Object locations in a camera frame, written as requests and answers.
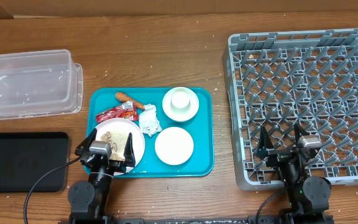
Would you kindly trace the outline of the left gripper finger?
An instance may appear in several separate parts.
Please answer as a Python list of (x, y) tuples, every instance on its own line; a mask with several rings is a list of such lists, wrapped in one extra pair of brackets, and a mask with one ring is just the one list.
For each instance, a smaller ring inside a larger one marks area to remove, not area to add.
[(96, 139), (97, 129), (94, 128), (92, 132), (76, 147), (75, 155), (81, 156), (85, 151), (88, 151), (91, 143)]
[(135, 155), (133, 150), (132, 133), (129, 133), (124, 149), (125, 164), (127, 167), (135, 167)]

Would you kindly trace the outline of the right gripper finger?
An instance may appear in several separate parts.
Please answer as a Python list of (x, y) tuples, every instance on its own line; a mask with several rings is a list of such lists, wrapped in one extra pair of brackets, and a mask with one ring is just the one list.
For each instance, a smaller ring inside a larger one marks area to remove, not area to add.
[(260, 128), (259, 143), (256, 150), (258, 158), (265, 158), (274, 150), (274, 146), (270, 140), (269, 134), (264, 126)]
[(306, 136), (306, 131), (298, 123), (295, 123), (293, 127), (295, 132), (295, 145), (298, 146), (298, 141), (302, 136)]

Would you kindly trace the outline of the rice and peanuts food waste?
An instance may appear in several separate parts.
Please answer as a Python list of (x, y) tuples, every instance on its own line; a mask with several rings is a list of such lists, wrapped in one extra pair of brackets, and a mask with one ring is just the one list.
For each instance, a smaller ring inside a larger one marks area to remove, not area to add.
[(124, 161), (124, 151), (129, 133), (120, 131), (107, 131), (101, 136), (101, 141), (108, 142), (111, 146), (111, 160)]

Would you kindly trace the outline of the large white plate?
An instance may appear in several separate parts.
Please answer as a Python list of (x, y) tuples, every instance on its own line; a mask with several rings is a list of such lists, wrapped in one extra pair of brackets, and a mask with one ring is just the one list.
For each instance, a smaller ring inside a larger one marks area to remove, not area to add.
[(135, 155), (135, 167), (127, 167), (125, 173), (114, 173), (114, 176), (126, 176), (135, 172), (138, 169), (145, 152), (144, 134), (140, 130), (138, 125), (127, 119), (113, 118), (97, 124), (96, 129), (98, 130), (96, 134), (97, 141), (100, 141), (101, 136), (107, 131), (132, 133), (133, 150)]

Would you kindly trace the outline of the white tissue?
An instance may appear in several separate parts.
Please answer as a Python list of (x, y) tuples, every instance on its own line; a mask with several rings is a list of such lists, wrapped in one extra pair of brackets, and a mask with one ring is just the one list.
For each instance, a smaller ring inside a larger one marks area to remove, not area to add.
[(149, 137), (162, 131), (160, 121), (157, 119), (157, 108), (155, 105), (147, 104), (145, 110), (139, 115), (139, 128)]

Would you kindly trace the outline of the red snack wrapper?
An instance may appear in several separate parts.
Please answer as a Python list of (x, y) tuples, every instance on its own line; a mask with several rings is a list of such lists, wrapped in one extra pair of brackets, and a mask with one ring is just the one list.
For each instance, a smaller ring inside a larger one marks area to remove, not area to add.
[(101, 123), (103, 121), (113, 118), (123, 118), (129, 121), (137, 121), (139, 119), (139, 115), (134, 102), (127, 101), (114, 108), (108, 109), (97, 114), (96, 122)]

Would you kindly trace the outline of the orange carrot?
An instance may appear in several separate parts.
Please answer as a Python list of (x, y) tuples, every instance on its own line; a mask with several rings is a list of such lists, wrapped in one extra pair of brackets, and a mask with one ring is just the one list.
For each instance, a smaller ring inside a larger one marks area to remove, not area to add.
[(115, 97), (118, 101), (125, 103), (127, 101), (131, 101), (135, 104), (136, 108), (140, 109), (140, 110), (145, 110), (145, 105), (143, 105), (142, 103), (136, 101), (135, 99), (129, 97), (128, 95), (126, 95), (123, 92), (117, 92), (115, 94)]

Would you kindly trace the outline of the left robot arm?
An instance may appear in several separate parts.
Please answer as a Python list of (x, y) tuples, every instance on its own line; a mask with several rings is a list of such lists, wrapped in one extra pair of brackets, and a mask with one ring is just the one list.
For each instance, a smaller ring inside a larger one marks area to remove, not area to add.
[(110, 143), (97, 141), (98, 130), (93, 129), (76, 148), (81, 164), (91, 170), (87, 181), (75, 182), (68, 193), (71, 205), (70, 223), (117, 223), (106, 214), (109, 191), (115, 173), (125, 173), (135, 167), (132, 134), (128, 134), (122, 161), (112, 160)]

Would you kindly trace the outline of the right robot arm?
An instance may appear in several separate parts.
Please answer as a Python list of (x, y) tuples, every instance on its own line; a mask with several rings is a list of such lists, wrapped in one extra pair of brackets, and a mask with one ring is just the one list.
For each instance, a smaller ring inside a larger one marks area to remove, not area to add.
[[(284, 188), (271, 195), (259, 207), (256, 223), (333, 223), (333, 217), (324, 212), (329, 209), (332, 185), (325, 177), (310, 177), (306, 163), (317, 156), (321, 141), (316, 135), (308, 134), (299, 124), (293, 126), (295, 142), (286, 150), (273, 147), (265, 127), (260, 128), (256, 155), (266, 160), (266, 166), (278, 171)], [(276, 196), (286, 192), (290, 206), (281, 209), (276, 216), (260, 216), (262, 209)]]

